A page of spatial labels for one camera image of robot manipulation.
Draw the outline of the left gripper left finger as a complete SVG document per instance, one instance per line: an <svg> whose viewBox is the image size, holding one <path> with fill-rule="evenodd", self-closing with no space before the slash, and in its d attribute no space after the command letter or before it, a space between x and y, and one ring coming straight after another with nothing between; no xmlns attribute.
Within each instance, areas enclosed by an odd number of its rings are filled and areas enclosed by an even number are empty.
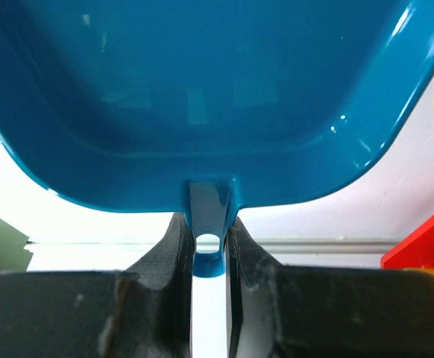
<svg viewBox="0 0 434 358"><path fill-rule="evenodd" d="M0 273L0 357L189 357L194 253L176 213L124 271Z"/></svg>

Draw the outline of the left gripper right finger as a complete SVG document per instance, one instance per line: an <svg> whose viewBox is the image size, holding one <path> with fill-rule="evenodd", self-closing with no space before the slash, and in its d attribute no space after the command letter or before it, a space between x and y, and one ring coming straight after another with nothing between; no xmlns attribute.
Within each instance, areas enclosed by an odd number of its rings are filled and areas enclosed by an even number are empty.
<svg viewBox="0 0 434 358"><path fill-rule="evenodd" d="M230 357L434 357L434 271L286 266L225 239Z"/></svg>

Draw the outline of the blue plastic dustpan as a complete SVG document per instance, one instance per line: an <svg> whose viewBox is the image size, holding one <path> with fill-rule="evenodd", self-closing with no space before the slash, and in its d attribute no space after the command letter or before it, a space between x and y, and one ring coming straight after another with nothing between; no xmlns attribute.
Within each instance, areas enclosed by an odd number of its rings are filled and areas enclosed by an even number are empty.
<svg viewBox="0 0 434 358"><path fill-rule="evenodd" d="M0 1L0 142L110 213L238 213L368 176L434 78L434 1Z"/></svg>

